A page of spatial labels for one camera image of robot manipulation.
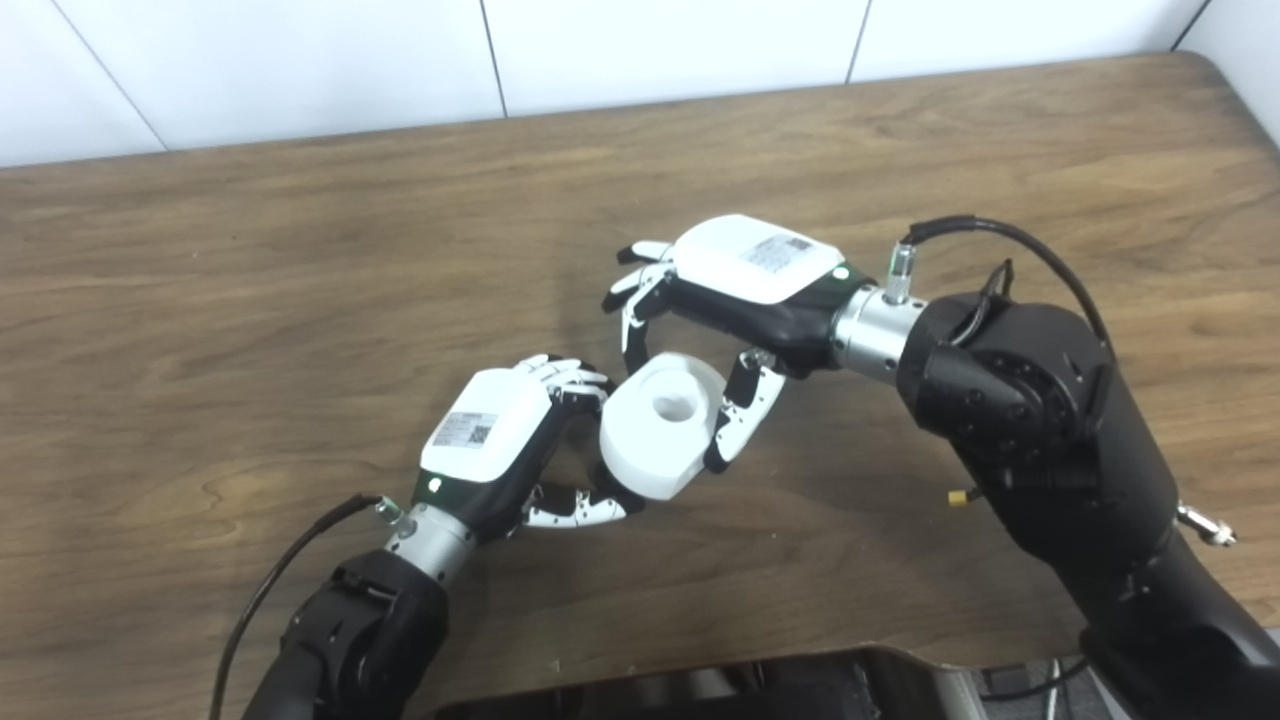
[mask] wooden table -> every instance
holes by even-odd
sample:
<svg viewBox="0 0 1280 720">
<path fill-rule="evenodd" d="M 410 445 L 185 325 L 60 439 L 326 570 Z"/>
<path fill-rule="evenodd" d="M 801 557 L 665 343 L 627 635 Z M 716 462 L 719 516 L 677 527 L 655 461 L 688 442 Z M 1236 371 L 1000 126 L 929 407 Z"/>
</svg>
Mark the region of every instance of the wooden table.
<svg viewBox="0 0 1280 720">
<path fill-rule="evenodd" d="M 536 351 L 622 375 L 613 252 L 741 211 L 874 274 L 911 222 L 974 211 L 1050 241 L 1100 301 L 1204 550 L 1280 624 L 1280 163 L 1219 73 L 1156 55 L 102 160 L 0 173 L 0 697 L 13 719 L 205 711 L 266 568 L 356 492 L 406 498 L 472 372 Z M 924 251 L 925 296 L 1005 256 Z M 728 368 L 669 320 L 653 346 Z M 548 473 L 575 482 L 593 438 Z M 891 388 L 786 391 L 723 477 L 616 527 L 480 552 L 415 707 L 863 644 L 992 665 L 1080 618 Z M 246 637 L 238 716 L 292 611 L 381 543 L 312 546 Z"/>
</svg>

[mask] white cylinder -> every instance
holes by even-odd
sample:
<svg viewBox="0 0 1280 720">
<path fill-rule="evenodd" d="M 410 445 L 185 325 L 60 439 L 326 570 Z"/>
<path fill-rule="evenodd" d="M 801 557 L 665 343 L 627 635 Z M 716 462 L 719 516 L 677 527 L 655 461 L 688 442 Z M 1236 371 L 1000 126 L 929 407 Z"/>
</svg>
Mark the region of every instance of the white cylinder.
<svg viewBox="0 0 1280 720">
<path fill-rule="evenodd" d="M 703 469 L 724 378 L 696 357 L 663 352 L 604 404 L 600 455 L 631 492 L 671 500 Z"/>
</svg>

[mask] white wall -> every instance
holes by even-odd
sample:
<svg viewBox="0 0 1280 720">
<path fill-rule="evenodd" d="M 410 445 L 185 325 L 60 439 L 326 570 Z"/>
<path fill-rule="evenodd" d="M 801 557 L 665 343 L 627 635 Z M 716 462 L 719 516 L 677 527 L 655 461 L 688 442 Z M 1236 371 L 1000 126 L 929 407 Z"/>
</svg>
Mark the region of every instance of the white wall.
<svg viewBox="0 0 1280 720">
<path fill-rule="evenodd" d="M 475 0 L 58 0 L 170 149 L 500 118 Z"/>
<path fill-rule="evenodd" d="M 867 0 L 486 0 L 507 111 L 840 85 Z"/>
<path fill-rule="evenodd" d="M 0 1 L 0 167 L 156 150 L 52 3 Z"/>
<path fill-rule="evenodd" d="M 1174 46 L 1202 0 L 876 0 L 852 79 L 882 79 Z"/>
<path fill-rule="evenodd" d="M 1213 0 L 1179 50 L 1213 60 L 1280 145 L 1280 1 Z"/>
<path fill-rule="evenodd" d="M 1199 3 L 0 0 L 0 167 L 1161 51 Z M 1193 37 L 1274 68 L 1276 4 Z"/>
</svg>

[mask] label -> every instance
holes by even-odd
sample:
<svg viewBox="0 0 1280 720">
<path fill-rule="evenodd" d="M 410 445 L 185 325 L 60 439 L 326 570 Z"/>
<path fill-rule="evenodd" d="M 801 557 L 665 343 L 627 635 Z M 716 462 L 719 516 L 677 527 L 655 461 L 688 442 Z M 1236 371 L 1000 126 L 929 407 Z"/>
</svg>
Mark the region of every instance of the label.
<svg viewBox="0 0 1280 720">
<path fill-rule="evenodd" d="M 767 273 L 778 274 L 815 247 L 817 243 L 801 237 L 776 234 L 754 245 L 740 258 Z"/>
<path fill-rule="evenodd" d="M 449 413 L 431 445 L 480 450 L 497 423 L 498 416 L 492 413 Z"/>
</svg>

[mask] hole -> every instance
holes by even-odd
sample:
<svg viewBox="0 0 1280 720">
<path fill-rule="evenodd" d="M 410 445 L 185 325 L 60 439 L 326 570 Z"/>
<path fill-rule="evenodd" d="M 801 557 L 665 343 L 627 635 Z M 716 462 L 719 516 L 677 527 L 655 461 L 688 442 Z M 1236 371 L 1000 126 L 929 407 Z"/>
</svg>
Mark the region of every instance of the hole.
<svg viewBox="0 0 1280 720">
<path fill-rule="evenodd" d="M 653 409 L 668 423 L 684 423 L 694 416 L 698 407 L 694 401 L 678 395 L 659 395 L 653 398 Z"/>
<path fill-rule="evenodd" d="M 1073 374 L 1075 374 L 1075 382 L 1083 383 L 1084 373 L 1080 372 L 1080 366 L 1075 364 L 1075 360 L 1071 360 L 1071 356 L 1066 352 L 1062 354 L 1062 360 L 1066 360 L 1066 366 L 1071 369 Z"/>
<path fill-rule="evenodd" d="M 645 379 L 654 413 L 668 423 L 685 423 L 707 409 L 707 391 L 685 370 L 659 370 Z"/>
</svg>

